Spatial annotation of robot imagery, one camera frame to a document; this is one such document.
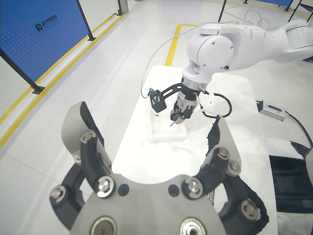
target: joyson logo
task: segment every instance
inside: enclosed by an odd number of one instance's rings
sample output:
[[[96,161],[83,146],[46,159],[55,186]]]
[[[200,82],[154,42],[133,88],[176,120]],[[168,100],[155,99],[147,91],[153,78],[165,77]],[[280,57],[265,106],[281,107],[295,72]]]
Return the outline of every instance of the joyson logo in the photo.
[[[58,20],[58,17],[57,17],[56,14],[55,14],[55,15],[52,15],[51,17],[49,17],[49,18],[47,18],[47,19],[45,19],[45,20],[42,21],[41,23],[36,24],[36,29],[37,29],[38,31],[41,31],[41,30],[43,30],[44,28],[48,27],[48,26],[52,23],[52,21],[54,21],[54,20]]]

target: screw head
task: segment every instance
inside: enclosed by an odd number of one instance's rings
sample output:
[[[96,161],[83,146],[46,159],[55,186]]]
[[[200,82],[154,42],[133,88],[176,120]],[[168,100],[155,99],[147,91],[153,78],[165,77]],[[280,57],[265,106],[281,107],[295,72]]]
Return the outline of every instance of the screw head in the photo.
[[[102,180],[99,183],[99,189],[102,192],[107,192],[110,189],[110,181],[108,179]]]
[[[179,188],[176,185],[170,185],[168,187],[168,192],[172,197],[176,197],[179,195]]]
[[[62,191],[60,189],[58,189],[58,188],[52,192],[52,197],[54,199],[60,198],[61,195],[62,195]]]
[[[198,193],[200,190],[198,182],[195,180],[192,180],[188,185],[188,189],[190,192]]]
[[[253,206],[253,203],[251,201],[242,201],[241,211],[244,216],[249,220],[256,220],[258,218],[258,210],[256,207]]]
[[[120,185],[118,189],[118,193],[120,196],[124,197],[128,194],[128,192],[129,192],[129,186],[127,184]]]
[[[230,160],[228,162],[226,173],[232,177],[236,177],[240,174],[240,172],[241,172],[241,166],[239,165],[239,163],[237,161]]]
[[[98,180],[99,185],[99,191],[97,192],[98,197],[108,197],[110,196],[114,191],[114,180],[110,176],[103,176],[99,178]]]
[[[100,217],[90,227],[91,235],[116,235],[116,232],[116,224],[108,216]]]
[[[58,185],[50,192],[50,197],[54,200],[51,201],[52,205],[61,202],[66,195],[66,188],[63,185]]]
[[[84,136],[84,140],[89,140],[89,139],[91,139],[92,138],[92,134],[91,133],[87,133],[87,134],[85,134],[85,136]]]
[[[220,147],[217,156],[223,160],[228,160],[230,157],[230,153],[226,148]]]

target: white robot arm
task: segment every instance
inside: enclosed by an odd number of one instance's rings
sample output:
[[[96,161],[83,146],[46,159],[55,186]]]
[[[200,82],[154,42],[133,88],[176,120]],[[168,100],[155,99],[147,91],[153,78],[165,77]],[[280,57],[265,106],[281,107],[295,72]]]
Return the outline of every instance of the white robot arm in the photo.
[[[312,29],[304,20],[288,22],[275,31],[253,25],[206,24],[187,46],[189,64],[182,72],[180,84],[164,92],[151,90],[150,100],[155,111],[166,108],[164,99],[179,91],[170,118],[176,124],[190,118],[197,106],[200,92],[216,72],[245,69],[260,61],[273,59],[279,63],[313,56]]]

